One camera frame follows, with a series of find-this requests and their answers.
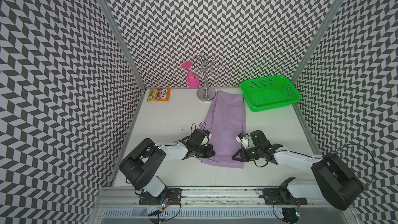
green mesh basket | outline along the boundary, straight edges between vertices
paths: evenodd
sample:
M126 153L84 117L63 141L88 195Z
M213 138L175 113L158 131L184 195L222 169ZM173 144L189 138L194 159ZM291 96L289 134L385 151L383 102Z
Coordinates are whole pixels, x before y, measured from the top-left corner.
M244 81L240 89L252 112L286 107L301 100L297 89L281 75Z

snack bag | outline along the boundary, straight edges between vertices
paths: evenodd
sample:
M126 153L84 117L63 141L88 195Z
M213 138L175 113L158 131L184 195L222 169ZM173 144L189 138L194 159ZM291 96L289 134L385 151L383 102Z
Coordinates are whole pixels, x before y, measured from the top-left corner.
M147 101L168 101L171 88L151 88Z

lavender cloth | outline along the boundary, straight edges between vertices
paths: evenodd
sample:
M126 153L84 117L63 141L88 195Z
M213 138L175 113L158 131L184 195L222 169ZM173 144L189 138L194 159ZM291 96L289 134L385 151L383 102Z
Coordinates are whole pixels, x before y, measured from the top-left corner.
M243 95L218 91L205 123L205 129L211 133L209 144L213 145L216 155L202 158L202 163L243 169L242 162L232 160L232 156L241 148L235 137L246 129Z

chevron patterned wall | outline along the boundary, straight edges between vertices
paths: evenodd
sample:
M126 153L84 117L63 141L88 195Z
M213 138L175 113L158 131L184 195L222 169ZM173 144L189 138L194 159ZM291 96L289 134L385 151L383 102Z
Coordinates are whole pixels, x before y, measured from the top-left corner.
M140 95L95 0L0 0L0 223L85 221Z
M398 223L397 0L345 0L297 83L299 105L319 147L347 142L373 151L376 178L355 205L365 223ZM341 156L364 182L369 154Z
M211 84L290 78L333 0L107 0L147 87L185 87L196 54L224 66Z

silver stand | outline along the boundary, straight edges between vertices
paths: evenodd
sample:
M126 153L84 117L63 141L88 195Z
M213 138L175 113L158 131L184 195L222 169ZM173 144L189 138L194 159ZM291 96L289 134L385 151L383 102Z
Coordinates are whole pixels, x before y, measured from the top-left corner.
M207 60L208 57L205 57L204 55L197 55L196 57L197 57L197 59L201 60L201 63L197 64L197 65L201 65L200 70L203 73L203 81L204 81L203 86L199 87L196 95L197 95L198 99L203 102L211 102L214 99L214 97L216 97L216 91L214 90L214 88L209 86L209 78L212 78L212 75L209 77L208 77L208 75L210 73L209 72L210 64L214 63L214 62L209 62Z

